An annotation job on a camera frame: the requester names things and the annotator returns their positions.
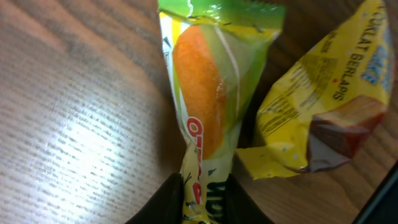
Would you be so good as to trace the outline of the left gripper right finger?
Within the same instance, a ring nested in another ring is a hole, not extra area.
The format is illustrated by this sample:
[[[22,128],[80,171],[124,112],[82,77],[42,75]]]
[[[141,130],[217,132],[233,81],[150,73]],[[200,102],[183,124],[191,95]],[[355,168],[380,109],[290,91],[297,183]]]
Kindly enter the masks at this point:
[[[227,224],[275,224],[230,174],[226,185]]]

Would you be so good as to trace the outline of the yellow-green chocolate snack packet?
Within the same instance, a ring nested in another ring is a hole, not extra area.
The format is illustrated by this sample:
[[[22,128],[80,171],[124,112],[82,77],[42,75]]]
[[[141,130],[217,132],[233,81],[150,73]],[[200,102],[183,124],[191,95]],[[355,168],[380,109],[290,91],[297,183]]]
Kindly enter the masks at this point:
[[[272,85],[256,145],[237,154],[254,179],[342,166],[382,121],[393,81],[386,4],[365,0]]]

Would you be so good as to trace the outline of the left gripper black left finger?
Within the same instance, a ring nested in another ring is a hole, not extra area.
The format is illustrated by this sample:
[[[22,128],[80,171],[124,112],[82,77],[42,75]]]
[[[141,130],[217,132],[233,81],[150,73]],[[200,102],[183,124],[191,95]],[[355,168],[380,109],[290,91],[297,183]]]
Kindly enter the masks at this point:
[[[126,224],[181,224],[182,203],[182,177],[172,174]]]

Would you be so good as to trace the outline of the green snack packet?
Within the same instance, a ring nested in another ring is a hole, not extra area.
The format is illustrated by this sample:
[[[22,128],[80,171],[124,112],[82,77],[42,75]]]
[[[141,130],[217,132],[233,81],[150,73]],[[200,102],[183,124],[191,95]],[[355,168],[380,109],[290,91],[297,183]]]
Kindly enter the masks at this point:
[[[159,1],[162,51],[187,145],[182,223],[226,222],[242,120],[284,14],[283,6],[261,1]]]

